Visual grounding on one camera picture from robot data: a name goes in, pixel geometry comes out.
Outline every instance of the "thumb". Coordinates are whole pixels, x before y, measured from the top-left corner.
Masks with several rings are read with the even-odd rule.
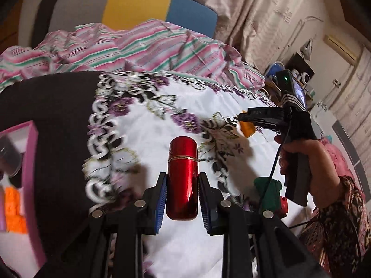
[[[294,140],[290,143],[285,143],[283,149],[288,153],[302,153],[309,155],[313,140]]]

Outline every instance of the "red metallic tube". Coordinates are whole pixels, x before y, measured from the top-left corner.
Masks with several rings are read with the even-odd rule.
[[[198,211],[198,156],[192,138],[181,136],[171,141],[167,174],[167,216],[175,221],[194,219]]]

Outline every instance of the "air conditioner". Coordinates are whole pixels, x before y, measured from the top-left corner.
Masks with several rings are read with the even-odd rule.
[[[325,35],[324,42],[335,50],[343,59],[345,59],[351,65],[355,65],[357,57],[349,50],[342,42],[337,40],[332,35]]]

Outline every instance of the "pink striped blanket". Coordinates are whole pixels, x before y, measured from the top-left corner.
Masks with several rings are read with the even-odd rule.
[[[0,56],[0,92],[17,81],[71,71],[174,70],[221,84],[259,89],[264,77],[233,47],[177,25],[151,19],[131,30],[103,24],[47,34],[35,48],[12,46]]]

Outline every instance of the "person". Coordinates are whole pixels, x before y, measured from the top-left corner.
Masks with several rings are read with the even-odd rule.
[[[275,141],[281,143],[280,135]],[[310,193],[316,204],[299,239],[332,278],[352,277],[370,246],[370,226],[362,193],[350,176],[338,176],[330,154],[317,140],[285,143],[280,173],[286,174],[287,153],[308,156]]]

